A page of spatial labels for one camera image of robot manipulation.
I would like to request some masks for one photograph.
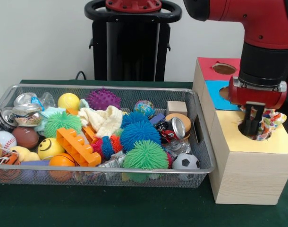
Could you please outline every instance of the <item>orange toy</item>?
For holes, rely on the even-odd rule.
[[[1,165],[19,165],[18,154],[7,153],[3,155],[4,160],[0,161]],[[0,169],[0,179],[2,182],[9,182],[20,174],[19,169]]]
[[[71,155],[63,153],[52,157],[49,166],[76,166],[76,164]]]
[[[49,166],[76,166],[76,163],[71,155],[63,153],[52,157]],[[70,171],[49,171],[49,174],[57,181],[64,182],[69,180],[73,173]]]
[[[74,109],[66,109],[66,112],[68,114],[77,116],[78,115],[78,110]],[[90,144],[95,143],[97,141],[96,134],[94,133],[95,130],[92,128],[91,125],[88,126],[83,126],[82,127],[82,132],[84,133],[85,137],[87,138],[88,142]]]
[[[60,128],[57,130],[58,143],[69,153],[80,166],[94,167],[101,163],[101,156],[94,152],[81,136],[77,136],[74,129]]]

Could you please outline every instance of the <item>metal basket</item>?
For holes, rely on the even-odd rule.
[[[57,101],[63,93],[74,93],[79,98],[86,97],[95,86],[55,86],[19,84],[10,87],[0,99],[0,109],[12,107],[15,98],[25,92],[34,92],[42,96],[49,92]],[[188,117],[194,125],[189,142],[192,153],[199,159],[199,170],[176,169],[127,169],[101,167],[60,167],[60,166],[22,166],[0,165],[0,183],[15,184],[55,184],[55,185],[105,185],[105,186],[145,186],[145,187],[183,187],[197,188],[207,173],[214,169],[214,154],[203,117],[203,112],[196,93],[190,89],[171,88],[137,88],[137,87],[105,87],[122,98],[124,111],[133,110],[138,100],[150,100],[157,113],[166,112],[167,101],[184,101],[188,109]],[[140,174],[146,179],[134,182],[130,174]]]

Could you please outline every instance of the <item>green table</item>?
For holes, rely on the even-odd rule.
[[[126,86],[126,82],[22,83]],[[133,82],[135,87],[192,83]],[[219,205],[209,178],[198,189],[0,184],[0,226],[288,227],[288,183],[276,206]]]

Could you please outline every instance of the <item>orange lego brick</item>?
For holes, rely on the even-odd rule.
[[[74,115],[74,116],[77,116],[78,115],[78,110],[69,108],[69,109],[66,109],[66,113]]]
[[[83,126],[82,132],[84,133],[85,137],[87,138],[90,144],[95,143],[98,140],[98,138],[96,138],[96,134],[94,133],[95,130],[92,128],[91,125],[88,125],[86,127]]]
[[[74,129],[58,129],[57,141],[80,166],[95,167],[101,163],[101,156],[93,152],[91,145],[85,144],[84,139],[77,136]]]

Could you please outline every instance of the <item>crumpled fabric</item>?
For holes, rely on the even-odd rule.
[[[47,120],[50,116],[52,116],[55,113],[63,113],[65,111],[64,108],[56,108],[56,107],[48,107],[45,111],[40,111],[39,114],[42,116],[41,124],[34,127],[34,130],[38,132],[39,135],[44,136],[44,128],[47,123]]]
[[[244,106],[241,107],[243,112],[246,112]],[[254,119],[256,116],[257,110],[251,109],[251,119]],[[258,134],[256,136],[248,136],[252,140],[266,140],[268,139],[272,132],[281,124],[287,120],[287,116],[283,113],[276,112],[275,109],[265,109],[263,112],[263,117],[259,123]]]
[[[110,105],[106,110],[81,108],[78,112],[82,126],[89,123],[96,131],[96,137],[111,136],[122,124],[122,111]]]

